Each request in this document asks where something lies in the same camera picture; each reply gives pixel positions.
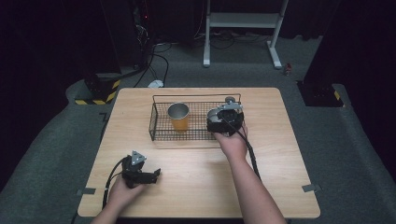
gray carpet floor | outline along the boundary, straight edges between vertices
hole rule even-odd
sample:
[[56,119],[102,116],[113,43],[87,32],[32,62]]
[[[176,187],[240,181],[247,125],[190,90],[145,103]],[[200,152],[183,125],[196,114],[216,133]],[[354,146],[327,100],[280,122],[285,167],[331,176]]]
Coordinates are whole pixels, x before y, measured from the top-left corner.
[[[246,40],[247,37],[233,45],[230,41],[212,41],[209,68],[202,67],[203,47],[158,46],[156,53],[169,62],[165,88],[278,88],[307,172],[312,183],[322,187],[316,192],[320,217],[293,219],[291,223],[396,223],[395,183],[362,130],[344,86],[333,85],[344,107],[304,105],[296,80],[304,79],[320,39],[278,39],[276,50],[281,62],[292,65],[289,76],[274,69],[263,41]],[[146,88],[156,78],[163,79],[165,60],[155,57],[151,66],[155,75],[147,72],[137,88]],[[132,88],[139,78],[136,75],[123,79],[119,89]],[[92,220],[79,216],[73,219],[80,202],[78,190],[85,188],[100,146],[104,119],[110,116],[114,101],[110,105],[76,105],[74,97],[82,85],[81,80],[70,86],[65,93],[69,105],[41,131],[9,179],[0,195],[0,223]],[[132,219],[130,223],[145,220]],[[167,219],[166,223],[180,220]]]

wire basket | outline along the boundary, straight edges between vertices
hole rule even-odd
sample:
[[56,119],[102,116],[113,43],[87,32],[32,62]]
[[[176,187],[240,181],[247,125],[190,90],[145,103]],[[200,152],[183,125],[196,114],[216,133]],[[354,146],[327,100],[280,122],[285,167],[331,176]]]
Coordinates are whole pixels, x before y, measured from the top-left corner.
[[[195,101],[197,97],[205,97],[208,102]],[[227,96],[232,96],[235,102],[240,103],[241,94],[210,94],[210,95],[153,95],[153,104],[151,109],[151,118],[148,132],[152,141],[178,141],[178,140],[214,140],[212,133],[207,131],[206,117],[207,112],[219,105],[224,105]],[[189,107],[189,128],[186,132],[177,132],[167,114],[168,107],[173,104],[174,99],[182,97],[183,99],[191,99],[183,103]]]

hand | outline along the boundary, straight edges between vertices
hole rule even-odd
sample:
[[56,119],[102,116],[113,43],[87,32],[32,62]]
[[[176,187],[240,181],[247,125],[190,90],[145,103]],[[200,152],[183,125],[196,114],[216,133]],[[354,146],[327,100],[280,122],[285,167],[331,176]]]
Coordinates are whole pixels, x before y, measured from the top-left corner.
[[108,194],[106,206],[113,206],[121,212],[146,188],[146,185],[138,185],[134,189],[129,189],[122,176],[117,176],[116,182]]
[[[248,136],[248,128],[245,123],[239,129],[239,132],[245,137]],[[233,135],[227,137],[222,133],[213,133],[216,139],[220,143],[221,150],[225,154],[228,160],[245,160],[248,152],[247,144],[245,140],[239,135],[239,133],[234,133]]]

wooden tabletop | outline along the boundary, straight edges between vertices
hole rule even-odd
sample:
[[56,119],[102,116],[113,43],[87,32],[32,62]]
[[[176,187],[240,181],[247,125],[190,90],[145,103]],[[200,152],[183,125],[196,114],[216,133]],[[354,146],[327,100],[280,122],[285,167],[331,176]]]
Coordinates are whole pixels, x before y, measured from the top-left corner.
[[157,184],[149,185],[123,217],[241,217],[229,164],[216,140],[152,141],[149,135],[153,95],[171,95],[166,99],[186,102],[191,101],[190,96],[177,95],[188,94],[194,96],[193,101],[204,102],[209,101],[208,94],[234,93],[241,94],[248,139],[262,182],[284,217],[318,217],[315,193],[302,189],[311,182],[275,88],[120,90],[86,186],[95,193],[83,195],[78,214],[95,217],[101,211],[111,170],[135,150],[147,157],[143,172],[158,168],[162,172]]

cup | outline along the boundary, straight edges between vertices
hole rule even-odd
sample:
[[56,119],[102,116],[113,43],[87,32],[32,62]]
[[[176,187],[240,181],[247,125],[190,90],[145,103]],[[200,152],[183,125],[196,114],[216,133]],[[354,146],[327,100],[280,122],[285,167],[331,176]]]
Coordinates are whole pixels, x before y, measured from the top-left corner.
[[190,110],[186,104],[174,103],[169,106],[168,116],[178,133],[184,133],[189,129],[189,113]]

